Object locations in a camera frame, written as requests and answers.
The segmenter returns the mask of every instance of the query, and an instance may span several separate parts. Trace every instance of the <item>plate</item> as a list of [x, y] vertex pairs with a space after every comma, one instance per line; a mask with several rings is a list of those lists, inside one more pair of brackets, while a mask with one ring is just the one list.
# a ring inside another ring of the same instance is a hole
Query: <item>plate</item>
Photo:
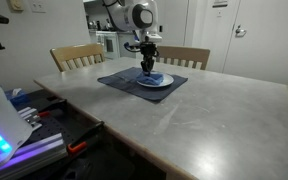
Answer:
[[163, 82], [159, 85], [152, 85], [152, 84], [145, 84], [145, 83], [141, 83], [139, 81], [137, 81], [138, 84], [145, 86], [145, 87], [164, 87], [164, 86], [168, 86], [170, 84], [172, 84], [174, 82], [174, 79], [172, 76], [165, 74], [165, 73], [161, 73], [161, 72], [151, 72], [152, 74], [163, 74]]

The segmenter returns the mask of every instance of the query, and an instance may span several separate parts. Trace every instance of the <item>appliance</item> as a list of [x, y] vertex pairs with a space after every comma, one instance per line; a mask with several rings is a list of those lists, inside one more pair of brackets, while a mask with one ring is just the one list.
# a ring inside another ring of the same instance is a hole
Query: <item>appliance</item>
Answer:
[[103, 46], [106, 59], [117, 59], [120, 57], [118, 36], [116, 32], [96, 31], [97, 43]]

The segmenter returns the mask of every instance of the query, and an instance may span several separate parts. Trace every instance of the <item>table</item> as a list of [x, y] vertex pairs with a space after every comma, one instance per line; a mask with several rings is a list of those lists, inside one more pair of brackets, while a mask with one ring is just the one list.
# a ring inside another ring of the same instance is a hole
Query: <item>table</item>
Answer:
[[288, 179], [288, 87], [156, 63], [188, 77], [158, 104], [97, 82], [140, 67], [120, 58], [37, 78], [171, 179]]

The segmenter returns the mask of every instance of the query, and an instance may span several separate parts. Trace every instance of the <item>blue cloth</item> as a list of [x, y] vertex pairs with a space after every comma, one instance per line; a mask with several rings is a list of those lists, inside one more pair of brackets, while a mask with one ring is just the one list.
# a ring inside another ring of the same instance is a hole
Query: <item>blue cloth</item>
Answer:
[[124, 71], [120, 71], [110, 76], [98, 78], [97, 81], [119, 89], [124, 92], [128, 92], [135, 96], [141, 97], [152, 102], [160, 102], [171, 94], [175, 89], [184, 84], [188, 79], [177, 75], [171, 75], [174, 82], [165, 87], [150, 88], [144, 87], [137, 83], [136, 77], [142, 73], [141, 68], [129, 68]]
[[145, 76], [144, 73], [141, 73], [136, 77], [136, 80], [143, 84], [149, 84], [149, 85], [160, 85], [163, 80], [163, 74], [150, 74], [150, 76]]

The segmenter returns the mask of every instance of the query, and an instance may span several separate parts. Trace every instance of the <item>chair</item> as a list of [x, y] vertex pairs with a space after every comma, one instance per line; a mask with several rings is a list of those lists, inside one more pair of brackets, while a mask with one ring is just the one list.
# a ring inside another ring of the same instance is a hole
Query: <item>chair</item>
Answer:
[[172, 47], [172, 46], [158, 46], [159, 57], [156, 62], [161, 62], [161, 58], [164, 59], [165, 64], [175, 64], [177, 60], [177, 65], [182, 66], [182, 61], [185, 62], [184, 66], [189, 67], [192, 64], [192, 68], [196, 69], [197, 63], [201, 63], [201, 70], [205, 70], [208, 57], [210, 55], [210, 50], [199, 49], [199, 48], [189, 48], [189, 47]]
[[100, 44], [61, 47], [51, 49], [50, 52], [61, 72], [105, 61]]

